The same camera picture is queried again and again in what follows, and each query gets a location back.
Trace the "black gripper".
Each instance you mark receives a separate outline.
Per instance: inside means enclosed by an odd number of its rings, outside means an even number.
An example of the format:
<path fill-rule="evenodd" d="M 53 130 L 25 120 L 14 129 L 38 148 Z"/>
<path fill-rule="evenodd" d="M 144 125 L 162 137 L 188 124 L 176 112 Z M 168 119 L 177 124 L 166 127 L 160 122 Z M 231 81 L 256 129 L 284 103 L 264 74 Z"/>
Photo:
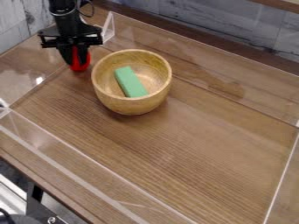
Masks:
<path fill-rule="evenodd" d="M 72 64 L 72 47 L 78 45 L 78 64 L 85 66 L 89 63 L 89 49 L 88 46 L 102 44 L 101 28 L 89 24 L 80 24 L 76 34 L 69 34 L 70 29 L 62 33 L 58 31 L 56 25 L 40 30 L 37 36 L 41 39 L 42 48 L 58 48 L 60 56 L 68 65 Z"/>

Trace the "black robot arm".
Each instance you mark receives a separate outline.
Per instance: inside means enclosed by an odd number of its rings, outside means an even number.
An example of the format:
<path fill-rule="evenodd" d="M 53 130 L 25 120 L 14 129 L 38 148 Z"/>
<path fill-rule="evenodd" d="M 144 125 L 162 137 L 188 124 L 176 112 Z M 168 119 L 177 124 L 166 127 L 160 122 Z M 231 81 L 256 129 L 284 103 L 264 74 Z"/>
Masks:
<path fill-rule="evenodd" d="M 86 24 L 80 12 L 80 0 L 49 0 L 49 13 L 54 25 L 37 31 L 42 48 L 56 48 L 72 71 L 84 71 L 89 66 L 89 47 L 102 44 L 101 28 Z"/>

